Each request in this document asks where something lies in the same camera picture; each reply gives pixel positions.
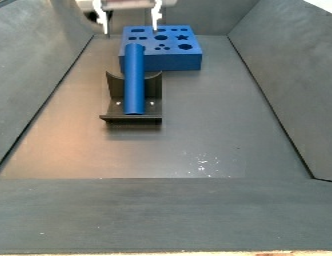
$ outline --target blue cylinder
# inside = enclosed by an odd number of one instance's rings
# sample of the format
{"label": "blue cylinder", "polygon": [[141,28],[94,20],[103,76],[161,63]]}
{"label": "blue cylinder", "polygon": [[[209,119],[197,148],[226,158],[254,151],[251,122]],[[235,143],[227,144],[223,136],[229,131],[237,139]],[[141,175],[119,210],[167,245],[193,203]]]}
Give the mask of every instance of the blue cylinder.
{"label": "blue cylinder", "polygon": [[145,114],[143,46],[127,44],[125,49],[125,114]]}

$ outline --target star-shaped hole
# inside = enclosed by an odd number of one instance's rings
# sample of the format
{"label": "star-shaped hole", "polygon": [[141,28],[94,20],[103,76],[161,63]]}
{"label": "star-shaped hole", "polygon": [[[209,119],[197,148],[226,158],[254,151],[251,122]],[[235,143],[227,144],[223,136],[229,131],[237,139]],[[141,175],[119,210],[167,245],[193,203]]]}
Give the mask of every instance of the star-shaped hole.
{"label": "star-shaped hole", "polygon": [[189,36],[185,36],[185,35],[179,35],[177,36],[178,40],[187,40]]}

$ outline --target bin floor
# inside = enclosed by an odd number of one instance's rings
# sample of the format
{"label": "bin floor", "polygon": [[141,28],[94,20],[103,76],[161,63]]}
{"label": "bin floor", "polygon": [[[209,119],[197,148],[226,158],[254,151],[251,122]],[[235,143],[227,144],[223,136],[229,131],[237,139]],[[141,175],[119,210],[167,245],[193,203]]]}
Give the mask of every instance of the bin floor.
{"label": "bin floor", "polygon": [[223,36],[198,36],[201,71],[163,73],[162,125],[107,125],[104,72],[119,37],[96,36],[0,166],[0,179],[310,178]]}

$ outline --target black bracket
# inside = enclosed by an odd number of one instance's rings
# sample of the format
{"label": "black bracket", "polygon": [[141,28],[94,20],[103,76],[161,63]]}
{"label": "black bracket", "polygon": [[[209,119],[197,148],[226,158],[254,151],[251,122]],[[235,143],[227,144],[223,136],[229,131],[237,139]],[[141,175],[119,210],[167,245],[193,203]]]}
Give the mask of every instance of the black bracket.
{"label": "black bracket", "polygon": [[108,123],[121,122],[162,122],[162,72],[145,78],[145,114],[125,115],[125,79],[106,72],[110,92],[110,104],[107,114],[99,118]]}

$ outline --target blue pegboard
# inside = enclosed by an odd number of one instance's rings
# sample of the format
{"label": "blue pegboard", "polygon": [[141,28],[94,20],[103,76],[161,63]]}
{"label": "blue pegboard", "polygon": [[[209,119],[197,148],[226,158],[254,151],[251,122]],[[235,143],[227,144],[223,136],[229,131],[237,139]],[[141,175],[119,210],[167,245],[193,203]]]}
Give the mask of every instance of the blue pegboard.
{"label": "blue pegboard", "polygon": [[119,64],[125,67],[125,47],[130,43],[145,46],[145,71],[199,70],[202,49],[197,42],[191,27],[187,25],[129,26],[123,28]]}

